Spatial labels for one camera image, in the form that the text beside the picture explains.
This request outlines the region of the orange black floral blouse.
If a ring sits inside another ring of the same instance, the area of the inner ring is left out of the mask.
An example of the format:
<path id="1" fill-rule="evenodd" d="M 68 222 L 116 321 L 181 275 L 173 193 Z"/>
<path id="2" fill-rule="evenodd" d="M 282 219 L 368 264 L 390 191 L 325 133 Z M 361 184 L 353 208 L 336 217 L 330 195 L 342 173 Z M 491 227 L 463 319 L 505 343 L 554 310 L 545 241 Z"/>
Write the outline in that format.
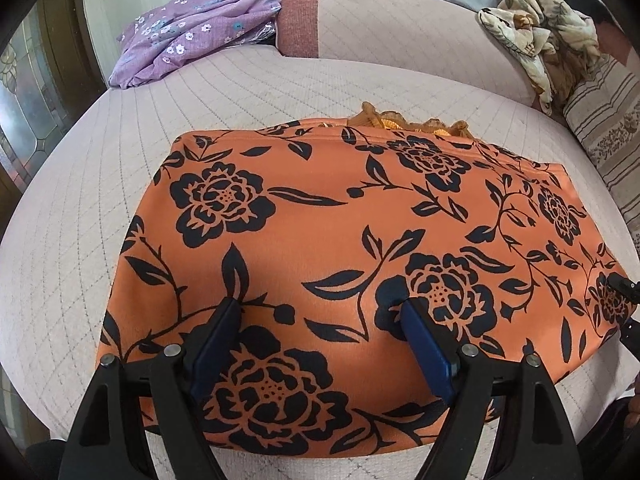
<path id="1" fill-rule="evenodd" d="M 401 304 L 498 359 L 582 365 L 634 307 L 564 167 L 442 132 L 302 120 L 178 136 L 132 217 L 99 350 L 180 344 L 226 298 L 242 312 L 200 408 L 207 440 L 262 455 L 427 444 L 427 389 Z"/>

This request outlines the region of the striped floral cushion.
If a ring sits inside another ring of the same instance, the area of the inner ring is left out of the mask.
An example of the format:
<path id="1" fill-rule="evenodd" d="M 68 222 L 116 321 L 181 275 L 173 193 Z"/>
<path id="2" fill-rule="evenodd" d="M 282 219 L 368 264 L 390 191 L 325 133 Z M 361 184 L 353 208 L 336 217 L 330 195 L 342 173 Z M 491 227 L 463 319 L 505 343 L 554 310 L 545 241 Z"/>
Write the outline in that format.
<path id="1" fill-rule="evenodd" d="M 639 78 L 604 54 L 570 95 L 563 116 L 639 244 Z"/>

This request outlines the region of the pink quilted bed cover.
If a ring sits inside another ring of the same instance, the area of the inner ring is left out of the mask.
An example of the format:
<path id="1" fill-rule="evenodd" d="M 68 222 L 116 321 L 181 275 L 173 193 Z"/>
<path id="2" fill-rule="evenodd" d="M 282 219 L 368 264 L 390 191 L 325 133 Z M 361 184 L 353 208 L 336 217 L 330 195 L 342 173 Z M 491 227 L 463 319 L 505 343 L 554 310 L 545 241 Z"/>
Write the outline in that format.
<path id="1" fill-rule="evenodd" d="M 362 102 L 413 122 L 463 120 L 487 142 L 562 164 L 608 248 L 638 276 L 625 221 L 580 144 L 520 100 L 397 67 L 231 48 L 154 84 L 105 92 L 43 163 L 2 237 L 1 364 L 53 437 L 67 436 L 90 382 L 120 246 L 172 141 L 345 117 Z"/>

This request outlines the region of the beige floral crumpled blanket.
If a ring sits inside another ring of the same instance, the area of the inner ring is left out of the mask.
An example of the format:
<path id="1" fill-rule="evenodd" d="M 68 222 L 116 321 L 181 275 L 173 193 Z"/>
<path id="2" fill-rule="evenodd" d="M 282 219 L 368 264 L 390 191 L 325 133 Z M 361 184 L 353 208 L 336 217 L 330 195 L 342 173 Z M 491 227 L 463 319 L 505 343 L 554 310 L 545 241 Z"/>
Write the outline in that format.
<path id="1" fill-rule="evenodd" d="M 601 57 L 592 18 L 565 0 L 501 0 L 477 18 L 520 63 L 548 116 L 562 110 Z"/>

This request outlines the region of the dark wooden glass door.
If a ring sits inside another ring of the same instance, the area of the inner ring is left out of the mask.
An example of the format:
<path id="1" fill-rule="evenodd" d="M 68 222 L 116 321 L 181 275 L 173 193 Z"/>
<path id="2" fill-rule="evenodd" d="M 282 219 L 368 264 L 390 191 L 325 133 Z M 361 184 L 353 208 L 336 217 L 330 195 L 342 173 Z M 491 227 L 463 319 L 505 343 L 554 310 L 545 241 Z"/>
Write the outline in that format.
<path id="1" fill-rule="evenodd" d="M 106 90 L 82 0 L 37 0 L 1 52 L 1 227 Z"/>

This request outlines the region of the pink quilted bolster roll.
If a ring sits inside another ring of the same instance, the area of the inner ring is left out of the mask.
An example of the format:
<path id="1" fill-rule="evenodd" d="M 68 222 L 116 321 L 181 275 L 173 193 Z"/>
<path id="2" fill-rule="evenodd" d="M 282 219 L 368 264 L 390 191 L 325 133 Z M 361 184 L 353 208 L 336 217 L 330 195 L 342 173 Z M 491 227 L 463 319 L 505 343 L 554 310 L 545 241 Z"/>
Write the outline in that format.
<path id="1" fill-rule="evenodd" d="M 291 58 L 380 64 L 532 105 L 524 70 L 470 10 L 444 0 L 281 0 L 277 48 Z"/>

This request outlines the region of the purple floral cloth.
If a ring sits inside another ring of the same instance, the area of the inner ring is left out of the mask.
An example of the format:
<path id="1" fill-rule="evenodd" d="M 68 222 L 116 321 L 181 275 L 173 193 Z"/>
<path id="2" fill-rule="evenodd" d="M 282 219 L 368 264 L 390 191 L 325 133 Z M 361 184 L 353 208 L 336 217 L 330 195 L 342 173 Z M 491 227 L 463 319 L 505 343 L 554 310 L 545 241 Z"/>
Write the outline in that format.
<path id="1" fill-rule="evenodd" d="M 124 29 L 108 85 L 140 87 L 224 48 L 258 44 L 276 33 L 280 10 L 281 0 L 169 0 Z"/>

